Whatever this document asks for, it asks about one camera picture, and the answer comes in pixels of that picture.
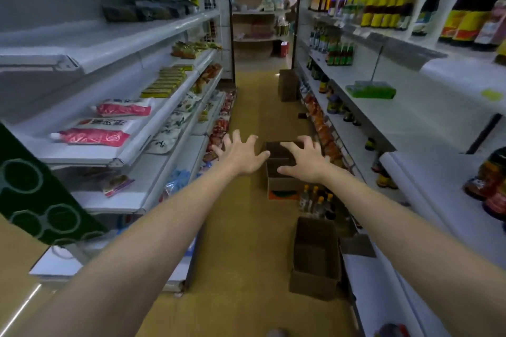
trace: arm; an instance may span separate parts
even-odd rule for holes
[[[81,269],[20,336],[135,336],[216,199],[235,177],[256,171],[256,136],[225,135],[220,161],[161,203]]]
[[[300,139],[303,150],[282,143],[296,166],[279,173],[332,190],[452,336],[504,335],[506,271],[327,162],[309,136]]]

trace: shoe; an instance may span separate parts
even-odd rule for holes
[[[288,337],[288,331],[282,328],[271,329],[267,332],[266,337]]]

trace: product box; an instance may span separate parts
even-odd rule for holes
[[[295,141],[300,148],[304,145],[300,141]],[[303,181],[294,177],[278,173],[278,167],[288,165],[294,166],[295,159],[290,151],[281,146],[279,141],[269,141],[264,145],[264,150],[268,150],[271,155],[266,161],[267,169],[267,190],[270,200],[298,200],[299,192],[303,190]]]
[[[299,77],[294,70],[279,70],[278,95],[281,101],[296,101]]]
[[[299,217],[288,290],[332,300],[342,281],[338,235],[330,221]]]

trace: green panel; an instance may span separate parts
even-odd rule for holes
[[[47,245],[72,244],[107,231],[2,123],[0,139],[0,213],[10,223]]]

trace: tan floor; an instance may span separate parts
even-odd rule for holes
[[[259,148],[264,141],[311,132],[308,122],[297,118],[300,104],[277,98],[275,73],[237,73],[232,129],[240,129],[244,139],[258,135]],[[161,294],[138,336],[261,337],[277,326],[289,329],[292,336],[353,335],[349,306],[343,300],[323,302],[288,292],[290,240],[297,217],[295,201],[267,199],[263,168],[234,181],[206,222],[190,290],[180,299]],[[0,273],[4,324],[33,290],[35,281],[27,272],[44,246],[4,221],[0,239],[2,265],[7,265]],[[19,323],[49,296],[48,290],[39,290]]]

